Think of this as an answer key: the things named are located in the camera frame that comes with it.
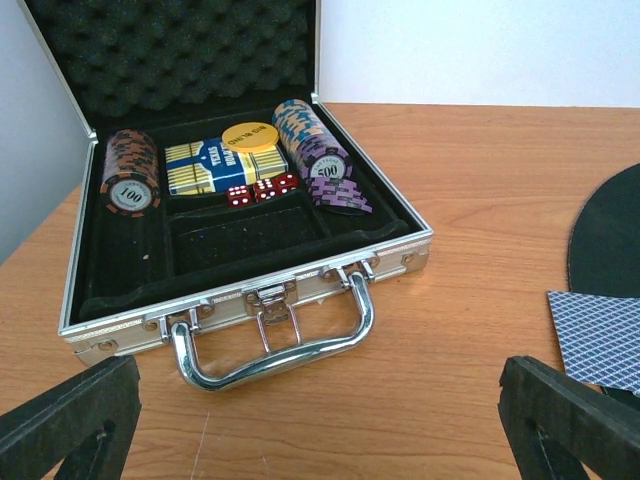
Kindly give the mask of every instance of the case latch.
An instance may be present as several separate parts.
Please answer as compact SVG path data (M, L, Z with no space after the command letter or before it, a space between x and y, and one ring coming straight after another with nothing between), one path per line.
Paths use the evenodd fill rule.
M373 257L370 260L361 260L350 265L345 265L344 267L324 267L320 271L320 278L325 282L335 282L339 280L342 288L346 290L351 287L348 276L353 272L362 273L367 283L375 282L376 275L372 265L377 265L378 263L378 258Z
M265 326L290 320L296 333L298 345L302 343L296 314L291 304L298 300L298 289L295 280L278 285L255 289L244 294L249 315L255 316L262 337L262 344L267 353L271 353Z

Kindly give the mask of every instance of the case lid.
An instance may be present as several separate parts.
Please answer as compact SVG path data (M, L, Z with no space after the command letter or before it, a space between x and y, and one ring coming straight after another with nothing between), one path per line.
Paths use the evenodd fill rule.
M23 0L91 131L316 89L313 0Z

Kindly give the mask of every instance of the black foam lining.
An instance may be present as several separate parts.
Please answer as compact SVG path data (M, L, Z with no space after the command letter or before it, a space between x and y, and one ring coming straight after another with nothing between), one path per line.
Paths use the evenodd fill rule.
M310 91L309 0L27 0L89 123L124 128Z
M373 214L347 217L315 208L303 189L241 209L229 208L225 194L169 194L165 147L217 137L241 122L270 122L289 98L311 101L314 1L26 3L98 138L71 324L420 229L321 111L352 155L354 180ZM161 203L142 218L117 216L99 201L104 145L122 128L145 131L161 154Z

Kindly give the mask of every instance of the poker chip case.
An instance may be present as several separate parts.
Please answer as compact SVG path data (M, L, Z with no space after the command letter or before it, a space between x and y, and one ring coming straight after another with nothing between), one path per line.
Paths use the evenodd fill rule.
M359 345L373 331L369 284L426 266L433 230L318 95L320 1L18 2L90 139L59 325L86 365L166 345L189 384L229 388ZM166 148L271 124L291 99L347 152L370 212L325 209L304 188L242 208L224 192L171 195ZM101 201L107 150L120 148L109 139L126 129L157 147L155 201L137 217ZM271 324L297 333L299 307L309 318L349 292L352 334L270 349ZM203 371L195 339L241 322L256 324L265 354L219 377Z

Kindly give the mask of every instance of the poker chip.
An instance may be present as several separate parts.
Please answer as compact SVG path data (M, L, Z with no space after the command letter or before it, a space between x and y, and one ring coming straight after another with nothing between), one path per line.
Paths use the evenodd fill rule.
M268 123L240 123L222 133L222 142L234 152L261 152L278 143L278 130Z
M349 153L310 105L299 99L287 100L274 110L272 123L306 183L314 205L336 207L340 213L373 211L350 179L353 163Z
M317 207L334 207L332 211L338 213L373 212L358 185L352 180L315 177L307 181L307 187L313 204Z
M107 209L142 217L160 205L155 142L136 130L121 130L107 141L100 198Z

